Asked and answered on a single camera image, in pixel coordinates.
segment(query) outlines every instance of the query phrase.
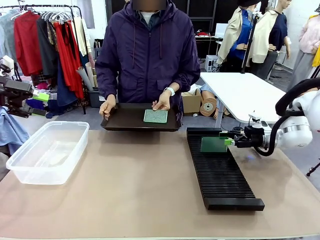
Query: black tray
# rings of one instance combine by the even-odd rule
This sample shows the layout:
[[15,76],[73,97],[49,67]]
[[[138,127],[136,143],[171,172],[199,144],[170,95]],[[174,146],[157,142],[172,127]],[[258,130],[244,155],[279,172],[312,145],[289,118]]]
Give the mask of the black tray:
[[231,152],[201,152],[202,137],[216,137],[220,128],[188,128],[194,169],[208,210],[263,211]]
[[151,103],[118,103],[108,120],[103,119],[101,127],[108,131],[138,132],[175,132],[181,128],[178,108],[168,111],[166,124],[144,122],[146,109],[152,109]]

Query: navy shirt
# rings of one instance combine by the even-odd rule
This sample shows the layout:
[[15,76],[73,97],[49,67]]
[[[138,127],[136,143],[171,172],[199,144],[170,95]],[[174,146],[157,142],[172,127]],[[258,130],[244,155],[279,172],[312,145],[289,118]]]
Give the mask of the navy shirt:
[[250,36],[250,31],[253,27],[251,24],[251,21],[248,19],[248,12],[245,9],[242,10],[242,27],[241,27],[241,33],[237,41],[233,44],[231,47],[228,57],[237,57],[239,59],[244,59],[245,58],[245,50],[238,50],[237,45],[239,44],[248,44],[249,41],[249,36]]
[[285,37],[288,36],[287,17],[283,13],[276,12],[275,24],[270,32],[269,44],[276,47],[277,51],[280,51],[285,44]]

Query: drawstring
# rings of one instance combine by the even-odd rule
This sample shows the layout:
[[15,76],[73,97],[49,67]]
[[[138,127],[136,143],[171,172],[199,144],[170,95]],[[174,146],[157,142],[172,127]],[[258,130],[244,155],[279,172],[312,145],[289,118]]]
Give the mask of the drawstring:
[[160,59],[162,59],[162,23],[160,24]]
[[132,68],[135,68],[135,51],[136,51],[136,25],[133,24],[134,28],[134,40],[133,40],[133,59],[132,59]]

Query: pink sweater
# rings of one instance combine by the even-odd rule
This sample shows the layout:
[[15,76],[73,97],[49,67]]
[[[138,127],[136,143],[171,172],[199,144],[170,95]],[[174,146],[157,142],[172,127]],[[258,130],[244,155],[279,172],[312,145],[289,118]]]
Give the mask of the pink sweater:
[[320,15],[310,18],[303,26],[299,48],[306,54],[311,54],[313,47],[319,48],[320,45]]

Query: wristwatch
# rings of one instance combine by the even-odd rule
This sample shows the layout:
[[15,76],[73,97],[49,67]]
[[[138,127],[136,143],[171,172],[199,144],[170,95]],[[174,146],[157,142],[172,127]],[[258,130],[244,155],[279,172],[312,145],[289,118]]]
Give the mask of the wristwatch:
[[175,90],[172,87],[166,87],[163,91],[165,91],[165,90],[169,90],[171,92],[171,97],[176,94]]

